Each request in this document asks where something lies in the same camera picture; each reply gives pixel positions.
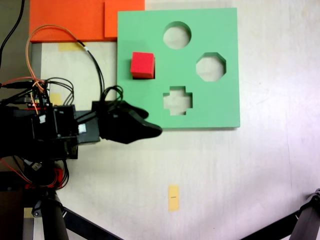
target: green shape sorter board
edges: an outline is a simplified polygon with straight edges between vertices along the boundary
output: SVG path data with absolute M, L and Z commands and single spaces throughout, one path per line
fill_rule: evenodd
M 176 23 L 191 33 L 181 49 L 164 42 L 165 31 Z M 240 126 L 236 8 L 119 12 L 117 41 L 117 84 L 128 103 L 149 112 L 148 122 L 164 129 Z M 133 79 L 133 52 L 155 55 L 155 79 Z M 197 62 L 210 55 L 225 62 L 218 81 L 204 81 L 196 72 Z M 192 93 L 192 108 L 170 115 L 164 95 L 181 87 Z

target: octagonal hole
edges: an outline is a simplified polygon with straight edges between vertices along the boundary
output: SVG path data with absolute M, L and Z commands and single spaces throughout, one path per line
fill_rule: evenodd
M 196 73 L 206 82 L 218 81 L 226 72 L 226 60 L 217 52 L 206 52 L 196 62 Z
M 183 49 L 191 40 L 191 30 L 187 24 L 174 21 L 164 30 L 163 41 L 171 49 Z

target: orange wire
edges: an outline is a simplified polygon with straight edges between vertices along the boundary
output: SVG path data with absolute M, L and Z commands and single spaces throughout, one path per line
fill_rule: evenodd
M 34 100 L 34 96 L 33 96 L 32 92 L 30 92 L 30 97 L 31 97 L 32 105 L 34 106 L 35 112 L 37 115 L 39 115 L 39 112 L 38 112 L 37 106 L 35 104 L 35 100 Z
M 43 28 L 48 28 L 48 27 L 53 27 L 53 28 L 58 28 L 58 29 L 62 29 L 64 31 L 66 31 L 67 33 L 69 33 L 71 36 L 74 37 L 74 39 L 76 41 L 78 41 L 78 38 L 67 28 L 60 26 L 60 25 L 56 25 L 56 24 L 45 24 L 45 25 L 41 25 L 39 27 L 37 27 L 35 30 L 33 30 L 33 32 L 30 34 L 28 40 L 26 41 L 26 46 L 25 46 L 25 59 L 26 59 L 26 64 L 28 66 L 28 69 L 30 71 L 31 76 L 33 77 L 34 81 L 37 83 L 37 78 L 35 75 L 35 72 L 33 71 L 31 64 L 30 64 L 30 59 L 29 59 L 29 45 L 30 45 L 30 40 L 33 37 L 33 35 L 38 32 L 40 29 Z
M 9 169 L 11 169 L 12 171 L 14 171 L 16 174 L 18 174 L 21 178 L 23 178 L 27 183 L 32 184 L 31 181 L 29 181 L 28 179 L 26 179 L 24 176 L 22 176 L 20 173 L 18 173 L 12 166 L 10 166 L 8 163 L 6 163 L 2 158 L 0 158 L 0 162 L 7 166 Z

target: circular hole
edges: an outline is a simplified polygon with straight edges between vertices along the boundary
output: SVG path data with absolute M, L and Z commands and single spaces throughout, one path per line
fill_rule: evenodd
M 174 21 L 166 26 L 163 41 L 172 49 L 183 49 L 191 40 L 191 30 L 187 24 Z

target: red wire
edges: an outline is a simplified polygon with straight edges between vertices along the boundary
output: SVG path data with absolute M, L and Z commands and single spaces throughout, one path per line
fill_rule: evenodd
M 12 171 L 14 171 L 16 174 L 18 174 L 21 178 L 23 178 L 23 180 L 25 180 L 27 183 L 32 184 L 32 182 L 30 182 L 28 179 L 26 179 L 24 176 L 22 176 L 19 172 L 17 172 L 13 167 L 11 167 L 8 163 L 6 163 L 2 158 L 0 158 L 0 162 L 7 166 L 9 169 L 11 169 Z
M 9 84 L 9 83 L 12 83 L 12 82 L 15 82 L 15 81 L 18 81 L 18 80 L 22 80 L 22 79 L 33 79 L 33 77 L 32 76 L 22 76 L 22 77 L 17 77 L 17 78 L 13 78 L 13 79 L 11 79 L 11 80 L 9 80 L 9 81 L 6 81 L 6 82 L 4 82 L 2 85 L 4 86 L 4 85 L 6 85 L 6 84 Z M 43 81 L 43 80 L 41 80 L 41 79 L 37 79 L 39 82 L 41 82 L 41 83 L 44 83 L 45 81 Z

